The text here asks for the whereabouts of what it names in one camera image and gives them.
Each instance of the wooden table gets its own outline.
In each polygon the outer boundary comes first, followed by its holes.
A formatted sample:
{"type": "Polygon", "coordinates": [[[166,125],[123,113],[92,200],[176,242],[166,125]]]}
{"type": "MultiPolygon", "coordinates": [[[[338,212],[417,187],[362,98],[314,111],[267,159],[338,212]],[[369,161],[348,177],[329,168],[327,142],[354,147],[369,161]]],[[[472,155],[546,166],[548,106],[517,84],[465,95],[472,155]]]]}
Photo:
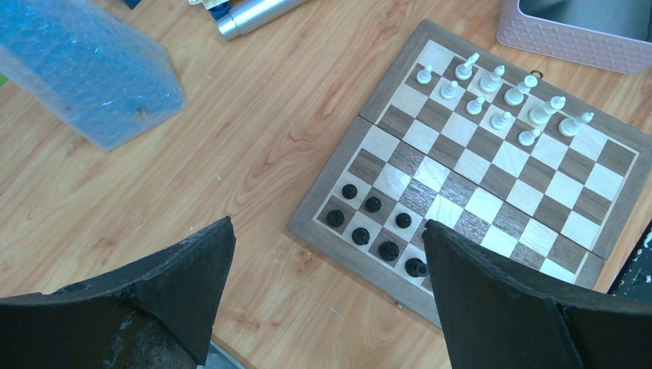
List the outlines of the wooden table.
{"type": "MultiPolygon", "coordinates": [[[[169,50],[188,104],[106,154],[13,84],[0,89],[0,296],[51,293],[230,215],[238,243],[214,339],[251,367],[450,367],[441,331],[287,229],[422,18],[652,133],[652,70],[499,45],[498,0],[313,0],[228,44],[201,6],[98,2],[169,50]]],[[[652,218],[652,182],[643,193],[599,291],[652,218]]]]}

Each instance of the bubble wrap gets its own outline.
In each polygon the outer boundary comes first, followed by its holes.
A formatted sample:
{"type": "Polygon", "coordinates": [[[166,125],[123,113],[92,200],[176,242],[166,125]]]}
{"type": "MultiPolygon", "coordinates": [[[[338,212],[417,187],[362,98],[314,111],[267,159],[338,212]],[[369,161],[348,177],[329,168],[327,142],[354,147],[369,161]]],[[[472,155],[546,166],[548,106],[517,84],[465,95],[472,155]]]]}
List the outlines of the bubble wrap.
{"type": "Polygon", "coordinates": [[[0,74],[106,151],[185,104],[165,49],[85,0],[0,0],[0,74]]]}

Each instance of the black pawn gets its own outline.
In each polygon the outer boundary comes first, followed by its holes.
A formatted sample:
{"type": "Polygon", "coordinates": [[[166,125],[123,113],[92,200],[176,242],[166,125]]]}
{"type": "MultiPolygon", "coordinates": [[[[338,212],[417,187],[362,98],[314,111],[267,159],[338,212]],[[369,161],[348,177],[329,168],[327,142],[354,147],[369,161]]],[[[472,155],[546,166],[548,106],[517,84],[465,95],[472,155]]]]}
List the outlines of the black pawn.
{"type": "Polygon", "coordinates": [[[344,224],[344,213],[341,210],[331,210],[326,214],[326,222],[333,228],[337,228],[344,224]]]}
{"type": "Polygon", "coordinates": [[[363,244],[368,244],[369,231],[364,228],[355,228],[353,230],[353,234],[351,235],[351,239],[353,240],[354,244],[359,244],[360,246],[363,244]]]}
{"type": "Polygon", "coordinates": [[[417,258],[412,258],[405,263],[405,271],[415,278],[428,275],[427,265],[417,258]]]}
{"type": "Polygon", "coordinates": [[[344,198],[351,200],[358,195],[358,189],[352,184],[345,184],[342,188],[342,196],[344,198]]]}
{"type": "Polygon", "coordinates": [[[381,259],[385,261],[396,260],[400,253],[401,250],[399,250],[398,246],[392,241],[383,242],[378,246],[378,254],[381,256],[381,259]]]}
{"type": "Polygon", "coordinates": [[[383,207],[383,203],[381,202],[380,198],[372,196],[366,200],[366,202],[364,203],[364,207],[370,213],[376,213],[381,210],[381,208],[383,207]]]}
{"type": "Polygon", "coordinates": [[[399,228],[409,228],[412,225],[412,217],[408,213],[400,213],[396,216],[396,225],[399,228]]]}

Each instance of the wooden chessboard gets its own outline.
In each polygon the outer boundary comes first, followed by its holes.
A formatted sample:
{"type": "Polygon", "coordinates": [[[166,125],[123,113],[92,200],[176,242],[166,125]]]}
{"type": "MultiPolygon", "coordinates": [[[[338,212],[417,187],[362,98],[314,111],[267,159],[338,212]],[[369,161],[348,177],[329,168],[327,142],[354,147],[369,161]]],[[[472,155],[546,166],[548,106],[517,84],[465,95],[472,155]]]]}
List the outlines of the wooden chessboard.
{"type": "Polygon", "coordinates": [[[652,168],[652,138],[585,102],[539,81],[524,103],[510,106],[504,93],[528,72],[435,25],[423,21],[342,139],[290,223],[290,229],[338,263],[439,326],[428,277],[414,278],[405,262],[425,262],[421,232],[427,219],[441,221],[472,241],[569,283],[592,288],[652,168]],[[454,98],[441,86],[457,80],[454,69],[473,53],[480,59],[454,98]],[[433,67],[432,81],[416,74],[433,67]],[[483,93],[480,78],[504,65],[502,86],[483,93]],[[479,115],[468,101],[483,96],[479,115]],[[517,136],[532,129],[527,113],[553,96],[565,108],[553,115],[529,147],[517,136]],[[495,130],[489,120],[514,116],[495,130]],[[567,138],[557,126],[566,117],[595,113],[567,138]],[[358,190],[342,194],[345,185],[358,190]],[[381,200],[369,212],[370,197],[381,200]],[[330,211],[344,215],[332,227],[330,211]],[[411,216],[399,228],[395,218],[411,216]],[[369,232],[355,244],[354,229],[369,232]],[[379,245],[394,242],[396,260],[384,261],[379,245]]]}

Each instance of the white pawn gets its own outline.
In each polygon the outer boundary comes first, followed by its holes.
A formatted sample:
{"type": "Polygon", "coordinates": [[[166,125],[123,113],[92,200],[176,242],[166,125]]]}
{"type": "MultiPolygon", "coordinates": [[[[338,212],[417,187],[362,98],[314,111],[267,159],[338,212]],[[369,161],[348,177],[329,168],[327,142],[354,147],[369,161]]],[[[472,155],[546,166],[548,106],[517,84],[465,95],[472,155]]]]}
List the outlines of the white pawn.
{"type": "Polygon", "coordinates": [[[501,86],[501,77],[505,74],[505,66],[498,65],[490,75],[485,75],[480,79],[480,90],[485,94],[490,94],[498,90],[501,86]]]}
{"type": "Polygon", "coordinates": [[[530,92],[534,87],[537,87],[539,80],[533,75],[526,75],[525,79],[518,84],[515,88],[510,88],[505,92],[505,102],[508,105],[516,106],[523,102],[524,94],[530,92]]]}
{"type": "Polygon", "coordinates": [[[566,98],[564,96],[555,96],[542,106],[532,108],[527,113],[527,117],[534,125],[545,125],[550,120],[552,114],[560,111],[564,106],[566,106],[566,98]]]}
{"type": "Polygon", "coordinates": [[[580,128],[593,120],[594,113],[584,113],[579,117],[566,118],[559,123],[559,132],[566,137],[573,137],[580,128]]]}
{"type": "Polygon", "coordinates": [[[465,61],[463,64],[455,67],[455,77],[457,77],[457,79],[460,81],[468,80],[473,74],[473,64],[475,64],[479,58],[480,54],[476,52],[475,54],[471,55],[469,59],[467,59],[467,61],[465,61]]]}
{"type": "Polygon", "coordinates": [[[491,119],[491,127],[494,129],[503,129],[507,127],[507,123],[512,119],[512,114],[509,111],[506,111],[503,114],[496,114],[491,119]]]}
{"type": "Polygon", "coordinates": [[[419,85],[427,85],[432,81],[432,65],[426,65],[417,73],[417,82],[419,85]]]}
{"type": "Polygon", "coordinates": [[[531,146],[539,136],[541,136],[541,130],[536,128],[532,131],[522,131],[521,134],[518,135],[518,143],[523,146],[531,146]]]}
{"type": "Polygon", "coordinates": [[[484,98],[478,96],[475,100],[471,100],[467,103],[467,113],[470,115],[478,115],[482,111],[482,105],[484,104],[484,98]]]}
{"type": "Polygon", "coordinates": [[[451,81],[450,83],[441,86],[441,90],[439,90],[439,95],[441,95],[441,98],[443,98],[444,100],[451,100],[452,98],[455,97],[455,94],[457,93],[458,85],[459,84],[457,83],[457,81],[451,81]]]}

